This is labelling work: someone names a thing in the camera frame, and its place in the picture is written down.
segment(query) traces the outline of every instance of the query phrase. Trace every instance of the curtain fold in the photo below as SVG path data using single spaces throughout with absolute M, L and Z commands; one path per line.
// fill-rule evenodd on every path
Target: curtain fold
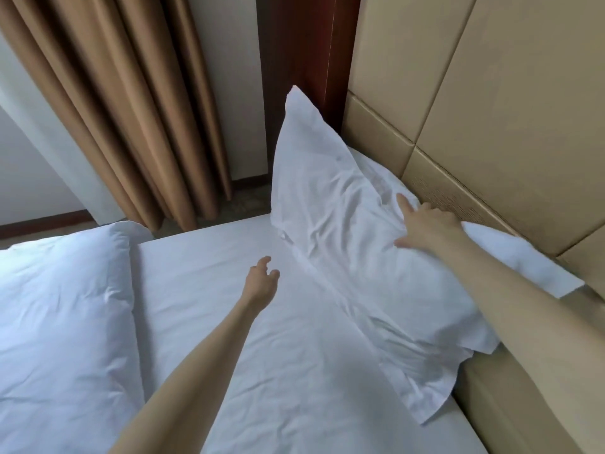
M 0 0 L 0 29 L 129 219 L 218 216 L 231 177 L 187 0 Z

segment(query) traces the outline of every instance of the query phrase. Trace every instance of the forearm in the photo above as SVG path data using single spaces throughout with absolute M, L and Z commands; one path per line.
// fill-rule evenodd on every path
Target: forearm
M 203 399 L 198 412 L 202 440 L 214 422 L 235 365 L 257 313 L 239 300 L 225 319 L 177 366 L 110 451 L 148 454 L 159 447 L 194 400 Z
M 496 333 L 587 453 L 605 445 L 605 339 L 471 240 L 438 246 Z

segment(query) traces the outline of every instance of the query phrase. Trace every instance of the hand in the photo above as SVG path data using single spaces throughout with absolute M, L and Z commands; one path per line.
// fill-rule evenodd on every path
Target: hand
M 437 253 L 443 245 L 469 240 L 452 212 L 433 209 L 428 202 L 415 211 L 403 194 L 397 194 L 397 204 L 404 214 L 408 234 L 395 240 L 396 247 Z
M 241 293 L 241 300 L 253 307 L 256 313 L 260 313 L 267 307 L 277 292 L 279 271 L 274 269 L 267 274 L 269 261 L 271 261 L 271 257 L 263 257 L 258 260 L 256 266 L 250 268 L 244 290 Z

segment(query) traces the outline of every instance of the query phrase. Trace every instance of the mattress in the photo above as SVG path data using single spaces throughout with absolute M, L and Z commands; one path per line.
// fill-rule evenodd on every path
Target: mattress
M 135 321 L 148 398 L 229 312 L 250 266 L 281 272 L 255 321 L 204 452 L 485 454 L 450 397 L 419 426 L 329 293 L 269 215 L 140 244 Z

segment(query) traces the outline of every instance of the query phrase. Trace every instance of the floor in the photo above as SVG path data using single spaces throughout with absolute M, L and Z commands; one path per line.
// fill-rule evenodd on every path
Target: floor
M 259 188 L 236 191 L 233 196 L 233 200 L 222 200 L 221 214 L 218 220 L 208 221 L 200 219 L 198 221 L 199 227 L 208 228 L 210 226 L 215 226 L 216 224 L 229 223 L 230 221 L 243 220 L 245 218 L 252 218 L 258 215 L 269 213 L 271 211 L 270 198 L 271 185 L 269 184 Z M 35 234 L 28 234 L 27 236 L 0 240 L 0 250 L 7 249 L 11 245 L 20 242 L 38 240 L 45 237 L 64 236 L 73 232 L 95 228 L 96 226 L 97 224 L 94 221 L 90 221 L 88 223 L 76 224 L 74 226 L 67 226 L 65 228 L 58 228 L 44 232 L 37 232 Z M 156 238 L 161 238 L 173 236 L 174 234 L 180 234 L 181 232 L 183 231 L 181 231 L 174 221 L 165 220 L 160 230 L 155 232 L 154 235 Z

